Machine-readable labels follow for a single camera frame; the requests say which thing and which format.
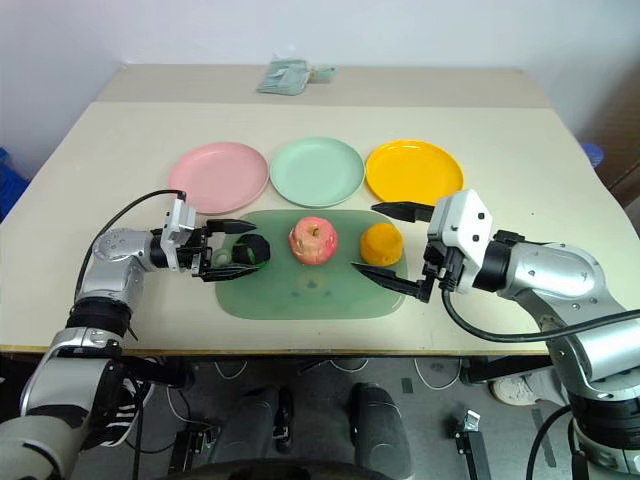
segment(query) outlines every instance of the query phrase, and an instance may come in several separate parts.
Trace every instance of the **pink plate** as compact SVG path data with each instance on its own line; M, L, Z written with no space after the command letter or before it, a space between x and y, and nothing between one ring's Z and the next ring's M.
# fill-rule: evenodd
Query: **pink plate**
M198 213L218 215L253 202L269 181L260 153L242 143L203 145L180 158L169 174L169 187L187 192Z

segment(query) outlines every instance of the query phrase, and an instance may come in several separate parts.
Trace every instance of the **black cable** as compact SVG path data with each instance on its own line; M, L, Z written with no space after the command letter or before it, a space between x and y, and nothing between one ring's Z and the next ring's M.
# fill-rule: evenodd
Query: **black cable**
M144 401L142 398L142 392L140 391L140 385L133 376L129 376L129 381L133 384L133 388L136 391L135 401L138 406L138 425L136 426L136 444L133 448L133 473L131 474L132 480L138 480L138 474L140 472L140 453L142 446L142 425L144 420Z
M573 455L578 451L576 449L576 436L573 429L573 420L569 420L569 425L567 426L567 440L569 441L569 451L571 452L571 455Z
M551 425L553 425L553 423L557 419L559 419L562 415L570 411L571 411L570 405L565 405L564 407L559 408L558 410L553 412L551 415L549 415L549 418L547 418L544 421L544 423L540 427L540 430L538 430L538 434L536 435L536 438L533 440L533 445L531 445L531 452L529 453L529 461L527 462L526 480L533 480L533 467L536 463L538 450L540 450L540 444L542 444L542 439L549 431L549 428L551 427Z
M539 333L491 333L485 330L481 330L473 325L467 323L451 304L451 293L448 290L442 290L442 303L444 308L451 317L451 319L464 331L474 335L483 340L496 343L530 343L530 342L546 342L553 340L554 338L566 337L567 335L575 335L577 333L586 332L587 330L593 330L594 328L605 327L618 322L625 322L627 320L634 320L640 317L640 310L629 310L628 312L614 313L612 315L605 315L604 317L594 318L578 325L571 325L569 327L557 328L548 332Z
M102 227L102 229L98 232L95 238L91 241L91 244L89 245L89 249L87 250L87 253L85 253L84 259L82 260L82 265L80 266L80 272L78 273L78 280L76 281L76 290L73 295L74 302L76 300L76 297L78 296L78 293L80 293L80 289L82 288L84 275L85 275L85 272L87 271L87 265L89 265L89 260L91 259L91 253L93 251L93 244L96 243L96 240L100 237L100 235L103 235L107 230L109 230L113 226L114 223L120 220L120 218L125 213L127 213L129 210L131 210L133 207L135 207L139 203L142 203L151 197L157 197L158 195L165 195L165 194L171 194L171 193L174 195L177 195L178 198L181 200L186 200L187 198L187 194L182 190L167 189L167 190L156 190L155 192L147 193L146 195L143 195L137 200L134 200L129 205L127 205L122 210L120 210L111 220L107 222L107 224L104 227Z
M132 445L131 442L129 440L125 440L124 443L127 444L128 447L132 448L135 450L135 445ZM162 453L162 452L166 452L167 450L169 450L171 447L173 447L176 444L176 442L171 442L169 445L167 445L166 447L162 447L162 448L158 448L157 450L146 450L144 448L140 449L140 453L144 453L146 455L155 455L156 453Z
M184 396L184 393L182 393L182 390L178 390L178 395L184 402L184 406L187 407L187 419L193 420L193 418L191 418L191 405L189 405L189 402L187 401L187 397Z

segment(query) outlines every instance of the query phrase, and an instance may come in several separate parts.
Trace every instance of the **white cable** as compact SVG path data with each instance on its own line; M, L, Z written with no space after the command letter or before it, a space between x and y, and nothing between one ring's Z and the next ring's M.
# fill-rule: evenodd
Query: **white cable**
M353 370L349 370L348 368L341 367L340 365L337 365L336 362L334 362L333 360L329 360L329 363L333 365L333 368L335 368L336 370L340 370L341 372L356 373L356 372L359 372L360 370L364 370L364 367L366 367L367 364L369 363L369 359L365 358L364 363L360 365L358 368L354 368Z
M207 423L207 422L198 422L196 420L189 420L188 418L184 418L182 415L176 412L176 409L173 406L173 401L171 400L171 392L169 391L169 387L167 387L167 401L169 402L169 408L171 409L171 412L173 412L173 415L177 419L182 420L183 422L186 422L186 423L195 423L196 425L206 425L207 427L210 427L210 428L214 427L214 425L211 425L210 423Z
M222 373L222 370L220 370L220 367L218 366L218 362L213 362L213 365L216 367L216 370L218 370L218 374L222 378L224 378L225 380L235 380L240 375L242 375L242 372L244 372L244 369L247 368L247 361L245 360L245 362L242 364L242 367L240 367L240 370L238 370L238 372L234 373L233 375L225 375L224 373Z
M436 390L436 391L446 390L447 388L453 386L453 384L458 381L458 378L460 378L460 371L462 370L462 358L458 358L458 371L456 372L455 377L453 377L453 379L449 383L445 383L444 385L436 387L436 386L431 385L429 382L427 382L424 379L424 377L422 376L422 373L420 372L420 367L418 367L418 359L417 358L413 359L413 364L416 367L416 373L420 377L420 380L422 380L422 383L424 383L427 388L429 388L431 390Z

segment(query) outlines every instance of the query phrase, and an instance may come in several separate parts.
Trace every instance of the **white wall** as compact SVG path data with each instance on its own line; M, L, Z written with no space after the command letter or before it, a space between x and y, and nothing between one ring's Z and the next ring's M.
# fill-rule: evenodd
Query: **white wall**
M2 140L27 175L120 62L266 63L294 44L338 65L516 66L579 134L640 61L636 0L0 2Z

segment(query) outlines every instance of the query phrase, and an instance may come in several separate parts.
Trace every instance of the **person's leg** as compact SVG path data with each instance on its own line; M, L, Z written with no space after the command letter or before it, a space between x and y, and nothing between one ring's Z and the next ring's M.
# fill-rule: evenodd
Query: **person's leg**
M493 396L514 406L533 405L548 400L563 406L568 403L567 391L553 367L518 377L505 377L489 385Z
M211 463L264 458L273 441L278 388L268 386L240 399L211 455Z
M356 465L394 480L413 478L409 441L391 396L375 384L357 384L351 396Z

